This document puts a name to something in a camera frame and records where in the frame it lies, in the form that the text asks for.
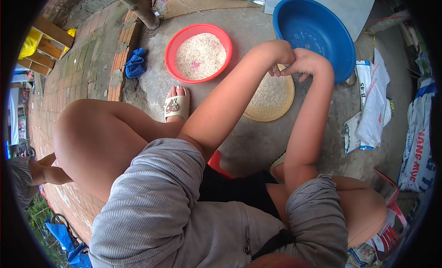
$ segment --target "foot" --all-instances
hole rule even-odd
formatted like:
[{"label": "foot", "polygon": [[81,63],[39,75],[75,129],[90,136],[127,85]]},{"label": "foot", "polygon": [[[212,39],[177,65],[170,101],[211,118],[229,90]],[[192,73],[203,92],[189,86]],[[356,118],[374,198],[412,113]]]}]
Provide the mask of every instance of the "foot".
[{"label": "foot", "polygon": [[[173,86],[169,90],[169,94],[167,95],[167,98],[178,96],[178,95],[184,95],[184,88],[182,86]],[[166,122],[181,122],[184,125],[184,117],[180,115],[174,115],[169,116],[166,118]]]},{"label": "foot", "polygon": [[280,165],[276,166],[273,169],[272,173],[273,177],[275,177],[279,183],[284,183],[284,163],[281,163]]}]

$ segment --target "blue plastic basin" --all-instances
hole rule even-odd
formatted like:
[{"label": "blue plastic basin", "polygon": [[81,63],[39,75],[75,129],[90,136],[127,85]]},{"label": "blue plastic basin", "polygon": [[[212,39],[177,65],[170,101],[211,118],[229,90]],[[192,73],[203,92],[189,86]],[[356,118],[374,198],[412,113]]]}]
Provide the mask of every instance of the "blue plastic basin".
[{"label": "blue plastic basin", "polygon": [[273,11],[273,28],[292,49],[307,48],[330,61],[335,83],[351,76],[355,46],[344,24],[325,6],[314,0],[282,0]]}]

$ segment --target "zipper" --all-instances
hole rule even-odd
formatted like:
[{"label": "zipper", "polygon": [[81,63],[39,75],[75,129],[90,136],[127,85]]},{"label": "zipper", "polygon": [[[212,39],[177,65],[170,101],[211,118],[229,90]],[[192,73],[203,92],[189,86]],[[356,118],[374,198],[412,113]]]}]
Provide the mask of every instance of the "zipper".
[{"label": "zipper", "polygon": [[244,213],[245,213],[245,221],[246,221],[246,232],[245,232],[245,244],[244,244],[244,253],[248,254],[251,256],[251,251],[250,251],[250,226],[248,224],[248,214],[247,214],[247,210],[245,208],[245,206],[242,203],[239,203],[243,209],[244,209]]},{"label": "zipper", "polygon": [[246,226],[246,243],[244,245],[244,253],[251,255],[250,253],[250,227]]}]

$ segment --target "knee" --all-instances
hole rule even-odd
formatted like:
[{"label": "knee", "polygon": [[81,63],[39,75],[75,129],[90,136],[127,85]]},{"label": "knee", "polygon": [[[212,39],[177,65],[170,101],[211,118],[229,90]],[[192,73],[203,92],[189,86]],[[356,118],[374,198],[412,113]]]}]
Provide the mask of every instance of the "knee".
[{"label": "knee", "polygon": [[84,135],[87,126],[97,111],[94,99],[79,99],[66,107],[57,120],[53,133],[53,148],[58,156],[60,149],[75,143],[81,135]]}]

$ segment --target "brick pavement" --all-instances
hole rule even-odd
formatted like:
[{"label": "brick pavement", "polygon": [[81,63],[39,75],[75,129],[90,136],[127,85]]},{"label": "brick pavement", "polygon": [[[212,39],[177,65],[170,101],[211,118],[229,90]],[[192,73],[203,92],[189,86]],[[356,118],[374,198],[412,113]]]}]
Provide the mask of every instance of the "brick pavement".
[{"label": "brick pavement", "polygon": [[[90,78],[97,69],[94,64],[100,53],[98,50],[102,48],[99,47],[98,40],[100,35],[106,34],[102,29],[117,7],[122,7],[119,1],[93,14],[79,27],[73,47],[60,61],[56,61],[53,70],[47,76],[43,96],[38,94],[37,89],[35,94],[30,96],[29,136],[38,159],[53,152],[52,136],[61,112],[73,101],[88,98]],[[115,45],[116,53],[109,74],[112,75],[117,69],[123,71],[123,64],[135,45],[139,27],[135,16],[127,12],[121,37]],[[112,89],[109,91],[108,100],[119,101],[124,81],[124,78],[122,79],[115,86],[109,84]],[[75,183],[45,184],[43,188],[54,211],[63,214],[79,237],[89,244],[93,220],[104,206],[104,202]]]}]

